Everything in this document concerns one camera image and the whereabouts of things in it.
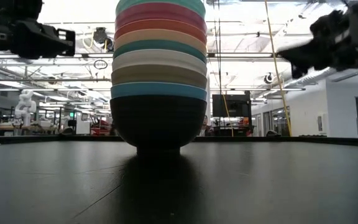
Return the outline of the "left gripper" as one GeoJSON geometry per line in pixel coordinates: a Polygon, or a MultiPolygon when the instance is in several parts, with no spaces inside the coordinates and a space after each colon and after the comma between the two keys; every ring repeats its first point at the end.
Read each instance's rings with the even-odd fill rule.
{"type": "Polygon", "coordinates": [[[27,59],[72,57],[75,54],[75,32],[34,21],[5,24],[0,21],[0,51],[10,51],[27,59]]]}

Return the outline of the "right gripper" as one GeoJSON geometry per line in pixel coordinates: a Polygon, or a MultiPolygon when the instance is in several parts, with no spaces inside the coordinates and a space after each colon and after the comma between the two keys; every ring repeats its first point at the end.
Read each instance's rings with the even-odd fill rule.
{"type": "MultiPolygon", "coordinates": [[[[313,40],[329,54],[332,67],[358,68],[358,11],[334,10],[310,25],[313,40]]],[[[314,42],[281,48],[277,55],[291,63],[291,77],[301,78],[314,65],[314,42]]]]}

